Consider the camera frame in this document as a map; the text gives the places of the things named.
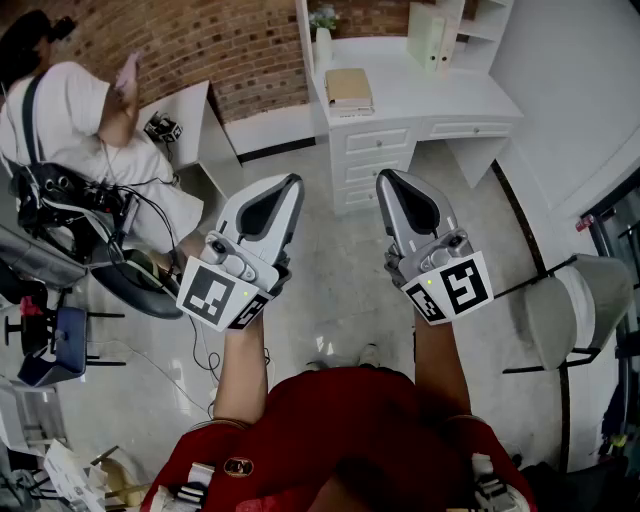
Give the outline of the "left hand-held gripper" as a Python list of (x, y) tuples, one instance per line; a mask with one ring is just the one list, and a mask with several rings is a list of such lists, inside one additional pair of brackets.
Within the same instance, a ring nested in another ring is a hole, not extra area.
[[(303, 200), (295, 173), (263, 178), (231, 196), (218, 219), (221, 234), (210, 231), (201, 255), (187, 260), (176, 307), (217, 331), (249, 326), (274, 298), (280, 270), (270, 264), (292, 240)], [(248, 240), (253, 254), (229, 238)]]

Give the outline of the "person's left forearm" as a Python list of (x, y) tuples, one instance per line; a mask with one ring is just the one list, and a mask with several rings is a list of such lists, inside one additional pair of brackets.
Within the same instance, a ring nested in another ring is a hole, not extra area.
[(213, 406), (215, 420), (255, 424), (268, 395), (263, 314), (244, 330), (225, 334), (222, 369)]

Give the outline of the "white desk with drawers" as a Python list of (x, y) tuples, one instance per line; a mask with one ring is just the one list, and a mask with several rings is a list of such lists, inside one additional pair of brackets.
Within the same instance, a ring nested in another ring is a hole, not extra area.
[[(426, 72), (406, 51), (403, 37), (338, 39), (327, 67), (317, 68), (306, 58), (305, 71), (315, 136), (329, 144), (334, 211), (343, 215), (344, 187), (340, 165), (369, 158), (404, 154), (411, 156), (417, 143), (446, 141), (470, 187), (486, 174), (511, 136), (522, 114), (493, 78), (485, 73), (450, 69), (445, 75)], [(368, 117), (331, 118), (325, 89), (329, 69), (363, 68), (373, 96), (375, 113)], [(438, 122), (508, 122), (507, 137), (430, 139), (429, 128)], [(409, 145), (402, 149), (346, 154), (350, 134), (408, 127)]]

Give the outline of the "white open shelf unit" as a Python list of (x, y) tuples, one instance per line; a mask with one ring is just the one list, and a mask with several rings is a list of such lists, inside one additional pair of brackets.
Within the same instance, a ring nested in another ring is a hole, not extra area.
[(473, 19), (462, 18), (452, 66), (488, 74), (504, 35), (514, 0), (478, 0)]

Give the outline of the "person's right hand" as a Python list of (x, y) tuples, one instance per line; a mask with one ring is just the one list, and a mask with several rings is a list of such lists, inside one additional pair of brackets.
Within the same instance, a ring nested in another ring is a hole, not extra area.
[(393, 285), (397, 289), (401, 289), (407, 282), (406, 278), (399, 270), (399, 263), (402, 257), (398, 254), (396, 245), (392, 243), (384, 253), (385, 264), (384, 269), (389, 273)]

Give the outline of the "person's left hand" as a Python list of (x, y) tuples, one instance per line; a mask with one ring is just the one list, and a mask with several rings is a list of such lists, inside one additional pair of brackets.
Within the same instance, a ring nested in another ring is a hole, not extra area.
[(270, 294), (277, 297), (287, 281), (291, 279), (291, 272), (289, 270), (290, 258), (285, 250), (281, 250), (278, 259), (274, 263), (273, 267), (278, 272), (278, 280), (270, 290)]

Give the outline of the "small white side table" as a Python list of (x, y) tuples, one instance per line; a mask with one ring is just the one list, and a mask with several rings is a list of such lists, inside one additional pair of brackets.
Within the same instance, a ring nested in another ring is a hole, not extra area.
[(243, 187), (243, 169), (223, 126), (210, 105), (210, 83), (200, 82), (140, 110), (138, 128), (155, 114), (165, 115), (182, 129), (177, 141), (160, 143), (180, 176), (182, 189), (204, 202), (204, 217), (213, 218), (226, 200)]

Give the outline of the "tan book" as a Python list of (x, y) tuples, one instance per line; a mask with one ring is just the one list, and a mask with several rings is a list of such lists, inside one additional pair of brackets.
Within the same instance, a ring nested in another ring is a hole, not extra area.
[(372, 91), (363, 68), (341, 68), (325, 72), (325, 89), (330, 106), (371, 107)]

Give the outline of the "cream file binder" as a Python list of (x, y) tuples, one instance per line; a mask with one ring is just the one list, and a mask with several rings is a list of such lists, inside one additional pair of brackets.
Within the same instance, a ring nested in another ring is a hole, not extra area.
[(436, 72), (445, 75), (453, 59), (453, 53), (458, 35), (459, 20), (451, 15), (443, 15), (444, 30), (440, 44), (440, 52)]

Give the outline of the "pale green file binder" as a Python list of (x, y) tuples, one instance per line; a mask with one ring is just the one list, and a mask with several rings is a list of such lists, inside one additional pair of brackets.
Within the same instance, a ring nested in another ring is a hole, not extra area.
[(426, 72), (437, 70), (445, 27), (446, 17), (435, 6), (410, 4), (407, 52)]

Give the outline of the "white vase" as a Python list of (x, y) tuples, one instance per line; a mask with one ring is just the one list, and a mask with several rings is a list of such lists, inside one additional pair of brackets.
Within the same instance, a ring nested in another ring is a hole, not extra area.
[(333, 58), (332, 37), (328, 28), (318, 27), (316, 29), (315, 50), (316, 67), (327, 67)]

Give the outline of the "pale flower bunch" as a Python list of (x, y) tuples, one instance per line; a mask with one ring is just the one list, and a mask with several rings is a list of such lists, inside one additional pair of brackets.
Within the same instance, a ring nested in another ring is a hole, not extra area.
[(309, 13), (309, 25), (312, 29), (335, 30), (340, 15), (332, 5), (323, 5)]

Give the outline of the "black framed glass door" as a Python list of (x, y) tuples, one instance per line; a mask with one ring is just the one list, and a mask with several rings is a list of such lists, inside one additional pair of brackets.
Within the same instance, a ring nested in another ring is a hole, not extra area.
[(617, 359), (640, 357), (640, 167), (580, 217), (601, 256), (629, 269), (634, 302), (617, 328)]

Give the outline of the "loose printed papers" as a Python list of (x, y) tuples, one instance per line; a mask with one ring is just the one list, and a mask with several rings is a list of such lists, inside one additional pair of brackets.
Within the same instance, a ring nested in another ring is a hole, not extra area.
[(58, 440), (49, 445), (44, 470), (58, 496), (74, 512), (106, 512), (107, 473)]

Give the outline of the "grey chair with black frame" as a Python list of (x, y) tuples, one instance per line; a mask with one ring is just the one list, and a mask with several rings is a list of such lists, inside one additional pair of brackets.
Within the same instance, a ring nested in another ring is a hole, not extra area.
[[(577, 279), (577, 294), (586, 307), (589, 344), (579, 347), (578, 315), (566, 284), (556, 276), (567, 269)], [(574, 254), (545, 273), (504, 293), (523, 291), (526, 319), (540, 364), (507, 368), (505, 374), (553, 371), (591, 363), (606, 346), (633, 305), (633, 279), (624, 262)]]

